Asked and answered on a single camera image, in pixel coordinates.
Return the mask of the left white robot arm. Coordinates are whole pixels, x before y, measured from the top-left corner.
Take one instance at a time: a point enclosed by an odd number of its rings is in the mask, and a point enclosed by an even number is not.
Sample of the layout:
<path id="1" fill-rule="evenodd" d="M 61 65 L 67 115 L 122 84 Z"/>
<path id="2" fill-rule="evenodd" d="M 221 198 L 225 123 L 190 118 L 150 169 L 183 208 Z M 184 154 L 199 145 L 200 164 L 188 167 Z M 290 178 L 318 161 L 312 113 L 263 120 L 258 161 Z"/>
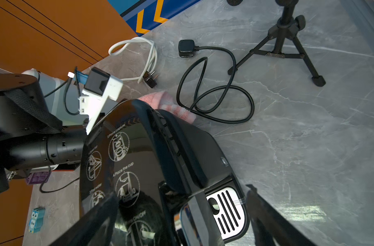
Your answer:
<path id="1" fill-rule="evenodd" d="M 9 189 L 6 171 L 26 178 L 34 169 L 80 162 L 83 126 L 64 126 L 52 115 L 36 77 L 0 74 L 0 194 Z"/>

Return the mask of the black coffee machine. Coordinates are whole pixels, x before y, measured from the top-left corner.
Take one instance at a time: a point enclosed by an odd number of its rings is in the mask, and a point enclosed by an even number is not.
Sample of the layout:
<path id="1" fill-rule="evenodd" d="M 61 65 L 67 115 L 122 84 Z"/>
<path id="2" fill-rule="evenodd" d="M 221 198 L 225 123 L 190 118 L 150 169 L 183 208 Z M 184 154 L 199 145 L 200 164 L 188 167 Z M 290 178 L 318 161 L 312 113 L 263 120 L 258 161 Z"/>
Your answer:
<path id="1" fill-rule="evenodd" d="M 91 130 L 79 191 L 80 215 L 117 197 L 113 246 L 223 246 L 249 228 L 240 183 L 213 136 L 138 99 Z"/>

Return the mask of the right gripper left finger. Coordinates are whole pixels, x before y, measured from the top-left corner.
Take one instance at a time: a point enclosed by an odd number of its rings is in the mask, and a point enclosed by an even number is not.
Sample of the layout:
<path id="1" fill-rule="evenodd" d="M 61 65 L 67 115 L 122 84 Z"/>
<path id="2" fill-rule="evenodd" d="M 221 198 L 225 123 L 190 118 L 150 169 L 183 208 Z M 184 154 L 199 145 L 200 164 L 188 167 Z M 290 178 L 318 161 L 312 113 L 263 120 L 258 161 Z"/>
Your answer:
<path id="1" fill-rule="evenodd" d="M 109 246 L 117 211 L 118 198 L 111 192 L 51 245 Z"/>

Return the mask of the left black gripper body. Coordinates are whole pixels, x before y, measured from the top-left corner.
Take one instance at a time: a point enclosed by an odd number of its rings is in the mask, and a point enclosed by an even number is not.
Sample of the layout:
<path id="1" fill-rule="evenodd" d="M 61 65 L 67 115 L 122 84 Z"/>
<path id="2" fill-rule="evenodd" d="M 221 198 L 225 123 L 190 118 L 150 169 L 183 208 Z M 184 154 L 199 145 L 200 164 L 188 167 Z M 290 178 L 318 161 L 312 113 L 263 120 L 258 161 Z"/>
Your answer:
<path id="1" fill-rule="evenodd" d="M 87 138 L 83 126 L 67 126 L 60 133 L 15 137 L 2 142 L 2 164 L 10 171 L 27 171 L 54 165 L 80 164 Z"/>

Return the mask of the white coffee machine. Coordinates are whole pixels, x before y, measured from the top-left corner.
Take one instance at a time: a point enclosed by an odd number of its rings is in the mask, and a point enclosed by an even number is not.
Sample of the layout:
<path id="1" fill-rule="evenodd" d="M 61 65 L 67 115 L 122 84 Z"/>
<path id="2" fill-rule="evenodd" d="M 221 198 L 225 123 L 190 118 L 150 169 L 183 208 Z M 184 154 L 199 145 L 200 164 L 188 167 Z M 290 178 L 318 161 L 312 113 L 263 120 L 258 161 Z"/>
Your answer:
<path id="1" fill-rule="evenodd" d="M 68 83 L 36 69 L 26 70 L 23 74 L 32 75 L 38 79 L 49 112 L 61 120 L 65 126 L 86 123 L 89 116 L 79 113 L 79 96 L 84 95 L 86 75 L 79 72 L 78 80 L 72 79 Z"/>

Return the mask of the pink cloth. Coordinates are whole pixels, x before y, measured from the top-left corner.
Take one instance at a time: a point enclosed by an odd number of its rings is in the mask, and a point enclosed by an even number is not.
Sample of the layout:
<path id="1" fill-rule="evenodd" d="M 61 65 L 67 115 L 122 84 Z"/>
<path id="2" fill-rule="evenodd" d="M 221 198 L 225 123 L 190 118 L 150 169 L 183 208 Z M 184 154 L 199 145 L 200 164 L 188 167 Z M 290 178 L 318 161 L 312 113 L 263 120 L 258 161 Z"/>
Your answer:
<path id="1" fill-rule="evenodd" d="M 193 124 L 196 120 L 196 115 L 189 110 L 177 105 L 172 96 L 166 91 L 154 92 L 144 95 L 139 100 L 147 103 L 155 110 L 165 110 L 172 113 L 181 120 L 189 124 Z"/>

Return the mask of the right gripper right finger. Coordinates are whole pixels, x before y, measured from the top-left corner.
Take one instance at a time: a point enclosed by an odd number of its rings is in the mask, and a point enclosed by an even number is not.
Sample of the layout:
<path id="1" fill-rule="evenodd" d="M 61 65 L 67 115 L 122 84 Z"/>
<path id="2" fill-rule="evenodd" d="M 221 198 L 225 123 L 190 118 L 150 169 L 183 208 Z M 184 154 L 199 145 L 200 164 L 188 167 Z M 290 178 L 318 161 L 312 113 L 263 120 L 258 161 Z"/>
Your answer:
<path id="1" fill-rule="evenodd" d="M 246 205 L 257 246 L 314 246 L 249 184 Z"/>

